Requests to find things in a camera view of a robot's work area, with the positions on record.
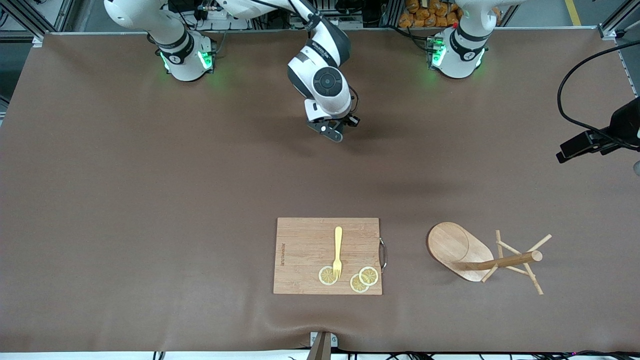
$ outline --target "wooden stand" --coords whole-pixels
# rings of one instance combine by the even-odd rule
[[[485,282],[498,268],[507,268],[529,276],[538,294],[543,295],[529,263],[542,260],[542,253],[538,248],[551,239],[551,235],[545,236],[524,253],[502,242],[499,230],[495,231],[495,236],[498,259],[493,258],[491,250],[485,244],[462,226],[452,222],[440,223],[431,230],[427,238],[427,248],[431,256],[463,279]],[[503,247],[514,255],[505,258],[502,253]],[[523,265],[525,270],[516,268],[515,265]]]

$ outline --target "yellow line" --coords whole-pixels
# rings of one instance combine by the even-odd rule
[[[566,4],[566,9],[569,11],[569,16],[571,17],[571,23],[573,26],[581,26],[580,17],[578,16],[578,11],[575,9],[575,4],[573,0],[564,0]]]

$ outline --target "cutting board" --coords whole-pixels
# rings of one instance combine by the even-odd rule
[[[342,275],[324,285],[318,273],[335,258],[334,230],[342,227]],[[273,293],[306,295],[382,295],[380,221],[377,218],[278,218]],[[365,266],[378,282],[363,293],[351,289],[351,277]]]

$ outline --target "table surface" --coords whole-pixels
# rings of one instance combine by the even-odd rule
[[[612,46],[595,30],[496,31],[463,80],[392,31],[349,33],[359,128],[331,143],[286,78],[304,32],[229,34],[179,83],[144,36],[47,36],[0,131],[0,351],[297,348],[640,350],[640,181],[630,151],[557,163],[581,130],[560,79]],[[633,97],[608,54],[567,84],[604,127]],[[278,217],[378,217],[383,295],[274,295]],[[467,282],[427,252],[456,222],[495,254],[554,237],[544,296]]]

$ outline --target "lemon slice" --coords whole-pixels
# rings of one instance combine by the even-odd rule
[[[325,266],[324,268],[320,269],[320,272],[318,273],[318,279],[320,279],[320,282],[325,285],[333,285],[336,281],[338,281],[338,279],[333,276],[333,268],[330,266]]]
[[[378,271],[371,266],[365,266],[358,273],[358,278],[362,284],[374,286],[378,282]]]
[[[358,274],[355,274],[354,276],[351,277],[350,283],[351,283],[351,289],[359,294],[369,289],[368,286],[360,282],[360,277],[358,276]]]

